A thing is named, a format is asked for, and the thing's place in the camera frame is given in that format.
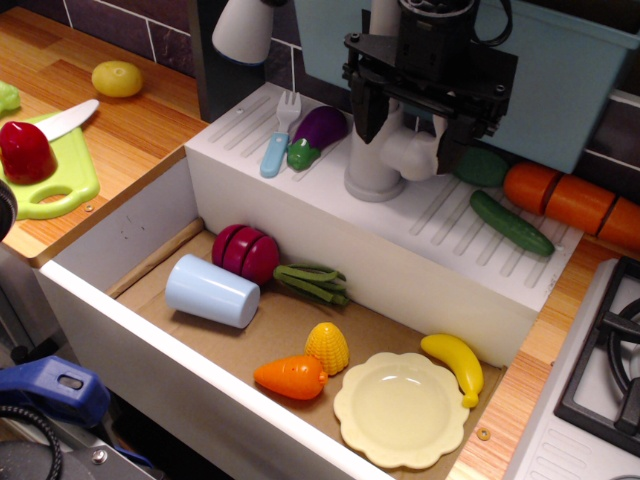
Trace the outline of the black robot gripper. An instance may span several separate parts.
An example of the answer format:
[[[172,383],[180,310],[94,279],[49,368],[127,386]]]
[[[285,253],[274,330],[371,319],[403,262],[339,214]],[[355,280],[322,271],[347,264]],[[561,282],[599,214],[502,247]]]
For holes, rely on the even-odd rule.
[[[357,135],[370,144],[389,98],[436,116],[438,175],[451,173],[469,145],[492,136],[507,114],[518,58],[499,50],[513,30],[510,2],[500,34],[476,33],[477,1],[401,1],[395,34],[350,33],[343,77]]]

